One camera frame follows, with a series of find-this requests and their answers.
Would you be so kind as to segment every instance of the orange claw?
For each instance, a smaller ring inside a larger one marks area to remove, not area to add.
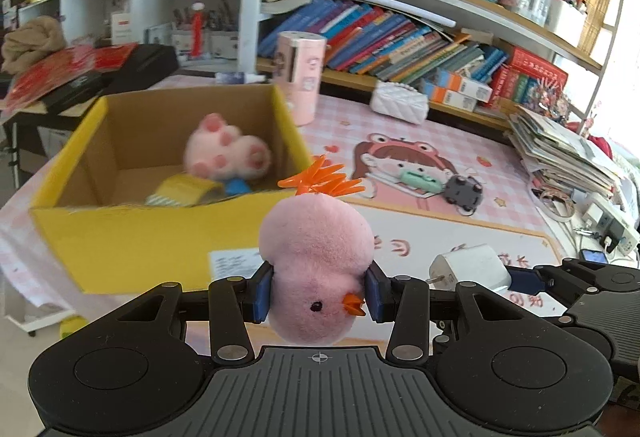
[[[343,164],[334,164],[332,166],[322,165],[326,156],[320,156],[316,161],[303,172],[278,181],[280,188],[297,188],[296,195],[303,193],[323,193],[332,197],[348,195],[364,191],[364,186],[357,186],[362,179],[354,179],[347,181],[346,174],[336,173],[344,168]]]
[[[342,299],[344,310],[353,316],[366,316],[362,310],[362,304],[364,304],[364,300],[352,292],[348,292]]]

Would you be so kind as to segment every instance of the person's hand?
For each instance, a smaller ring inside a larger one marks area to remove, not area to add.
[[[640,412],[609,404],[596,426],[605,437],[640,437]]]

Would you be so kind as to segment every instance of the white quilted bag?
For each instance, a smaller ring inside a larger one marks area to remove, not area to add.
[[[374,112],[420,125],[429,112],[429,98],[413,87],[378,82],[369,106]]]

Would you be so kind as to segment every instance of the pink plush toy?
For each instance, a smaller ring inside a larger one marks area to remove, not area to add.
[[[204,117],[184,151],[187,173],[216,181],[259,179],[270,164],[271,152],[266,143],[255,136],[243,136],[220,114]]]
[[[297,345],[330,345],[364,316],[364,273],[374,236],[360,213],[337,196],[364,190],[360,179],[322,168],[324,156],[303,173],[279,182],[298,194],[278,202],[260,227],[260,255],[273,266],[269,322]]]

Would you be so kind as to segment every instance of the plush chick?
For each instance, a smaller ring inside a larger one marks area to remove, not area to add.
[[[260,227],[260,254],[273,266],[271,327],[296,345],[330,345],[364,316],[364,273],[374,236],[364,217],[337,196],[364,189],[335,174],[308,170],[278,183],[298,194],[277,203]]]

